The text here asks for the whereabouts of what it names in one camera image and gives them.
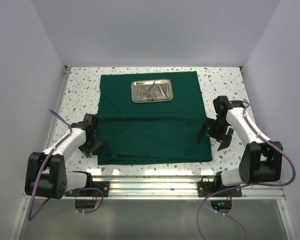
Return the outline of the dark green surgical cloth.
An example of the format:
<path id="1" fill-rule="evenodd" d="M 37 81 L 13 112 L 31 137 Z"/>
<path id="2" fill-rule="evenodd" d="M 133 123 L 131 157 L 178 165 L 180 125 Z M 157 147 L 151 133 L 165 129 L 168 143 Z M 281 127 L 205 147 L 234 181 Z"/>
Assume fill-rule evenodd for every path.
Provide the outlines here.
<path id="1" fill-rule="evenodd" d="M 132 83 L 171 81 L 173 99 L 136 103 Z M 199 140 L 206 119 L 195 71 L 102 75 L 95 134 L 102 146 L 95 151 L 99 165 L 148 165 L 210 162 L 208 136 Z"/>

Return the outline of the steel forceps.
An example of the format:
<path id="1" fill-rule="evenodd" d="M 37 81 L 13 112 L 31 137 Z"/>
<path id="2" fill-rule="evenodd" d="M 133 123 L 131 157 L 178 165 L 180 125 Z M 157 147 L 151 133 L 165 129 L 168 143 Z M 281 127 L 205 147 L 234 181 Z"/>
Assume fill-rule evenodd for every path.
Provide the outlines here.
<path id="1" fill-rule="evenodd" d="M 139 90 L 139 100 L 140 101 L 147 100 L 149 98 L 148 90 L 145 89 L 145 87 L 143 85 L 139 86 L 138 90 Z"/>

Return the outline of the stainless steel instrument tray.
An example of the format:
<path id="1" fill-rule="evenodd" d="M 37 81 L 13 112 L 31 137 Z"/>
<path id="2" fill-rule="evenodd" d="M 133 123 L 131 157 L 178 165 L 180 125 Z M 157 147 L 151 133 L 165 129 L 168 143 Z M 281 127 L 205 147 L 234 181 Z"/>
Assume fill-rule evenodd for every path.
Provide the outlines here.
<path id="1" fill-rule="evenodd" d="M 138 88 L 143 85 L 146 90 L 148 90 L 151 85 L 155 82 L 154 87 L 151 90 L 151 94 L 156 94 L 157 100 L 155 101 L 146 101 L 146 100 L 139 100 L 139 93 L 140 91 Z M 166 91 L 168 99 L 164 99 L 158 85 L 161 85 L 163 89 Z M 139 80 L 133 81 L 131 83 L 131 99 L 134 103 L 143 104 L 143 103 L 159 103 L 159 102 L 169 102 L 174 98 L 173 86 L 172 82 L 169 79 L 151 79 L 151 80 Z"/>

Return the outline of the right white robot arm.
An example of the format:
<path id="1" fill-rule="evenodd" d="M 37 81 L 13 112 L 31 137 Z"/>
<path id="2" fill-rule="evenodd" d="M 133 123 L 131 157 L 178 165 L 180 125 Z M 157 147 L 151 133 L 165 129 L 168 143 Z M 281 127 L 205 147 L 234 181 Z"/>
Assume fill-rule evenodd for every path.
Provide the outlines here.
<path id="1" fill-rule="evenodd" d="M 247 113 L 242 100 L 230 101 L 227 96 L 213 100 L 216 118 L 207 117 L 201 126 L 198 139 L 205 136 L 215 139 L 219 150 L 228 148 L 236 133 L 245 146 L 237 168 L 220 171 L 214 177 L 213 192 L 225 196 L 233 186 L 276 182 L 281 177 L 283 146 L 264 135 Z"/>

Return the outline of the steel surgical scissors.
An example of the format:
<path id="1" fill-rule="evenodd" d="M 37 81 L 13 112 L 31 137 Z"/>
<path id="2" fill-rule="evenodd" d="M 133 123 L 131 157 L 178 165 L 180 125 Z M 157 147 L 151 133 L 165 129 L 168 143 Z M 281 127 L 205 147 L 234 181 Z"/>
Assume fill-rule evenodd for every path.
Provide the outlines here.
<path id="1" fill-rule="evenodd" d="M 152 85 L 150 86 L 150 88 L 147 90 L 148 93 L 149 93 L 149 98 L 146 99 L 147 102 L 151 102 L 151 101 L 156 101 L 158 99 L 157 95 L 154 93 L 154 94 L 151 94 L 151 90 L 152 88 L 155 86 L 155 81 L 152 83 Z"/>

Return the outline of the steel tweezers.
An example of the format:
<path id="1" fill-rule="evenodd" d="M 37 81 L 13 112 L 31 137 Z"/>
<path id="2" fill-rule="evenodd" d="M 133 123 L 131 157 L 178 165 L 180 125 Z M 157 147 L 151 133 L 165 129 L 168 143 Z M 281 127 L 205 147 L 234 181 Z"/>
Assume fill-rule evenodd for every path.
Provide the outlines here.
<path id="1" fill-rule="evenodd" d="M 162 97 L 167 100 L 168 99 L 168 96 L 167 96 L 167 92 L 164 90 L 164 88 L 159 84 L 158 85 L 158 88 L 160 90 L 160 93 L 162 94 Z"/>

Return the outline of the aluminium mounting rail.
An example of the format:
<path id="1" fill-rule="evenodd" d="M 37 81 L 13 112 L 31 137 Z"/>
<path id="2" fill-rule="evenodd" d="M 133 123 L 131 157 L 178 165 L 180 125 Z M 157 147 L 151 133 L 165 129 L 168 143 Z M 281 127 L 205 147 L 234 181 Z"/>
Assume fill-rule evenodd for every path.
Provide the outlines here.
<path id="1" fill-rule="evenodd" d="M 94 187 L 109 199 L 127 200 L 196 200 L 210 194 L 203 184 L 213 184 L 213 179 L 201 176 L 93 176 Z M 215 199 L 282 200 L 281 187 L 253 185 L 218 194 Z"/>

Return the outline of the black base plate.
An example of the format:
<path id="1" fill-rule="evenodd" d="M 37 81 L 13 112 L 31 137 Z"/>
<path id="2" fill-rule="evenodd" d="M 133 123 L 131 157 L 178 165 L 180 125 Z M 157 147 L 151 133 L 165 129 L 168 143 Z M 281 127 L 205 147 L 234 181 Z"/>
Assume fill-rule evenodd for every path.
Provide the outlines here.
<path id="1" fill-rule="evenodd" d="M 199 198 L 205 198 L 217 193 L 215 197 L 242 197 L 242 190 L 238 186 L 225 186 L 219 176 L 203 176 L 197 183 L 197 194 Z"/>
<path id="2" fill-rule="evenodd" d="M 88 188 L 81 188 L 79 190 L 72 190 L 65 193 L 66 197 L 92 197 L 97 195 L 101 197 L 102 192 L 103 197 L 106 198 L 109 195 L 110 182 L 109 181 L 94 181 L 92 185 Z"/>

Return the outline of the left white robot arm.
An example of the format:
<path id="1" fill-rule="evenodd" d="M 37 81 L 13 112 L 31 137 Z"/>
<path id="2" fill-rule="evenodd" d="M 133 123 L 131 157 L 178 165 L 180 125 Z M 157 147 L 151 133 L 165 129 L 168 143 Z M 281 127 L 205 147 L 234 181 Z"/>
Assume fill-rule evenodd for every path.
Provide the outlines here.
<path id="1" fill-rule="evenodd" d="M 82 196 L 93 193 L 92 175 L 86 171 L 66 171 L 66 161 L 76 151 L 90 158 L 102 142 L 95 131 L 98 118 L 85 114 L 82 121 L 72 123 L 66 134 L 54 145 L 28 157 L 25 193 L 48 199 L 61 199 L 66 192 L 79 192 Z"/>

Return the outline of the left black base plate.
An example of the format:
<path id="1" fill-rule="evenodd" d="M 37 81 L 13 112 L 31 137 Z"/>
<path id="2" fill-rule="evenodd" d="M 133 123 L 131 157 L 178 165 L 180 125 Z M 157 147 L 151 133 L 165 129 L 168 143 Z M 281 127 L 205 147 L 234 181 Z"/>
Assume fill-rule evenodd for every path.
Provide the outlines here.
<path id="1" fill-rule="evenodd" d="M 94 181 L 92 185 L 88 188 L 81 188 L 79 190 L 72 190 L 65 193 L 66 197 L 92 197 L 97 195 L 101 197 L 102 192 L 103 197 L 106 198 L 109 195 L 110 182 L 109 181 Z"/>

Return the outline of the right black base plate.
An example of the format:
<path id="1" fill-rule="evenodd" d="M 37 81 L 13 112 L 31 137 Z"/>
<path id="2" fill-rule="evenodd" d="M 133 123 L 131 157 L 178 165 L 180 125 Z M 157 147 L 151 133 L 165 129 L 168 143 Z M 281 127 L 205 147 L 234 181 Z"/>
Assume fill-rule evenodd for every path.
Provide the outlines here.
<path id="1" fill-rule="evenodd" d="M 242 190 L 238 186 L 225 186 L 219 176 L 203 176 L 197 183 L 197 194 L 199 198 L 205 198 L 217 193 L 215 197 L 242 197 Z"/>

